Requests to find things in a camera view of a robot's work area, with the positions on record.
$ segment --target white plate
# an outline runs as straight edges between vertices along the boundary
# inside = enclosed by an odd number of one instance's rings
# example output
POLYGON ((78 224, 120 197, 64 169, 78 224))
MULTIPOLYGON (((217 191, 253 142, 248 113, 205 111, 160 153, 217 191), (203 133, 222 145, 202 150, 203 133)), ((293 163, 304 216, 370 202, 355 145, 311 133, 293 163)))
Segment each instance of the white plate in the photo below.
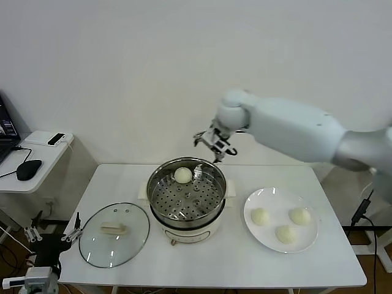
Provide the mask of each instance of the white plate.
POLYGON ((283 188, 269 187, 257 190, 251 194, 244 205, 245 223, 251 233, 265 246, 279 252, 295 253, 311 247, 318 235, 318 220, 313 210, 306 202, 294 193, 283 188), (255 225, 251 219, 251 211, 264 208, 269 212, 269 224, 255 225), (309 225, 296 225, 288 216, 293 208, 306 208, 312 221, 309 225), (293 244, 281 243, 275 235, 276 227, 292 225, 298 233, 298 239, 293 244))

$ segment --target white table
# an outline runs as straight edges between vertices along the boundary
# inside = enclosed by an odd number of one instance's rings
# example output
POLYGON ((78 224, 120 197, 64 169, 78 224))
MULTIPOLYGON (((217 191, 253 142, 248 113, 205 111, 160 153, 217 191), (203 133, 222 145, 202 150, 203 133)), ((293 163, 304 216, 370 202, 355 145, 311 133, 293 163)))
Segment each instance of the white table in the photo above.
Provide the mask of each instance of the white table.
MULTIPOLYGON (((140 184, 156 165, 100 165, 73 214, 82 225, 99 209, 138 200, 140 184)), ((366 283, 366 276, 314 172, 305 166, 220 166, 236 186, 233 207, 225 208, 215 235, 202 243, 171 246, 157 221, 131 261, 111 269, 86 263, 78 244, 61 255, 60 281, 80 285, 209 288, 336 288, 366 283), (319 236, 308 250, 282 254, 260 244, 244 224, 248 195, 260 187, 286 187, 305 198, 320 217, 319 236)))

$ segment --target glass lid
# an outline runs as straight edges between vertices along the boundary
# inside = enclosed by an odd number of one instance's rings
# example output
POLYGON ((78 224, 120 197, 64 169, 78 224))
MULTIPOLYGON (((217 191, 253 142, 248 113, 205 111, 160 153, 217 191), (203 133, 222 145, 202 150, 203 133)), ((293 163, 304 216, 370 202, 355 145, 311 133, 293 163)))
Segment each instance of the glass lid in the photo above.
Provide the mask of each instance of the glass lid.
POLYGON ((115 203, 95 213, 79 240, 81 256, 98 268, 112 268, 135 257, 149 232, 144 210, 131 203, 115 203))

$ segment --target steamed bun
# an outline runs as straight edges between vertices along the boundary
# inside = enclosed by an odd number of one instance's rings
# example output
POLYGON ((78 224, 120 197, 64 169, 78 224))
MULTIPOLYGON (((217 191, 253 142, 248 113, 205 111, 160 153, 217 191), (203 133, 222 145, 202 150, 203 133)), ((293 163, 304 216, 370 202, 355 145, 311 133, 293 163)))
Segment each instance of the steamed bun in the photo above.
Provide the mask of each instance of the steamed bun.
POLYGON ((296 225, 309 225, 312 220, 311 214, 305 208, 291 209, 288 212, 288 216, 296 225))
POLYGON ((177 183, 186 184, 192 179, 192 172, 189 168, 180 167, 174 172, 174 179, 177 183))
POLYGON ((276 238, 283 244, 292 244, 298 239, 297 232, 291 225, 281 225, 275 229, 276 238))
POLYGON ((251 212, 251 218, 255 225, 266 225, 270 222, 270 214, 263 208, 253 209, 251 212))

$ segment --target laptop screen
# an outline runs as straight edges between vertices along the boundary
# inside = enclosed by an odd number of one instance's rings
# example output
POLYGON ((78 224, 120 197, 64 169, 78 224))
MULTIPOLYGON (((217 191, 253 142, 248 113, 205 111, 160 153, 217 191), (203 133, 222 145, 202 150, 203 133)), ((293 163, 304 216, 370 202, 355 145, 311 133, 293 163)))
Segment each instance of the laptop screen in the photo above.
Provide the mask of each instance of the laptop screen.
POLYGON ((0 140, 3 138, 18 139, 19 135, 13 126, 11 117, 9 116, 2 99, 0 98, 0 140))

